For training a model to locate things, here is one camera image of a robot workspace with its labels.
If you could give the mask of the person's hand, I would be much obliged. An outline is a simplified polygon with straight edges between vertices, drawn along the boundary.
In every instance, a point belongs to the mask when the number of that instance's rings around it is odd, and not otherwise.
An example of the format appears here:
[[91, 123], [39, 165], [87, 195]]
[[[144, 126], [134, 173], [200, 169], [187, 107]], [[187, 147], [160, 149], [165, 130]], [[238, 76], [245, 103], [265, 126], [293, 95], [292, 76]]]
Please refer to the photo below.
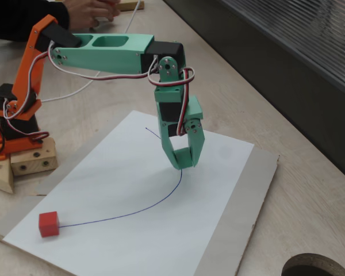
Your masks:
[[99, 25], [98, 19], [109, 22], [120, 14], [118, 0], [67, 0], [63, 4], [69, 15], [69, 30], [95, 28]]

